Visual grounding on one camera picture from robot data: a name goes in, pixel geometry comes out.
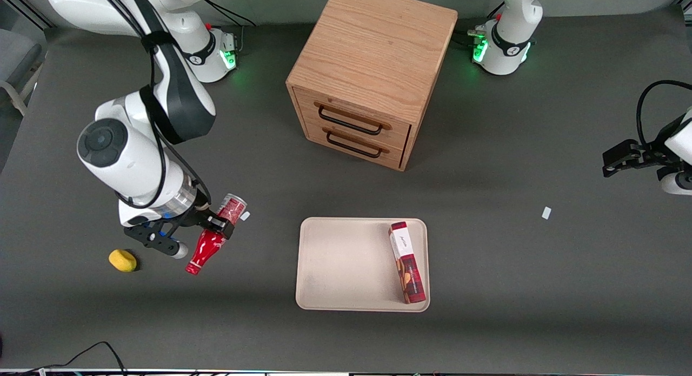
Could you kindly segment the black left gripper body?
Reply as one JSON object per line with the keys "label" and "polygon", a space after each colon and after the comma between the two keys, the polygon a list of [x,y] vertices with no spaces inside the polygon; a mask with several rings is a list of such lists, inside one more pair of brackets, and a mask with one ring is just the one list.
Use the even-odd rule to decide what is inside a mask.
{"label": "black left gripper body", "polygon": [[643,150],[640,166],[660,166],[665,169],[675,170],[676,155],[665,145],[665,141],[672,137],[674,132],[676,132],[676,129],[661,129],[654,140],[647,142],[643,135],[643,129],[640,129],[640,141]]}

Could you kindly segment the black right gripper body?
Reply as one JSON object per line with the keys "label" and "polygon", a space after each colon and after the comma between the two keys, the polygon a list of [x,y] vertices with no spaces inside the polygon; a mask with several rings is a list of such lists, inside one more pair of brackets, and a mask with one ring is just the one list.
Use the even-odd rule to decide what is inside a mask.
{"label": "black right gripper body", "polygon": [[173,233],[180,227],[193,227],[189,223],[189,216],[195,210],[198,209],[192,207],[180,216],[159,219],[134,216],[124,224],[124,233],[146,248],[157,250],[167,256],[186,256],[188,254],[186,244],[176,239]]}

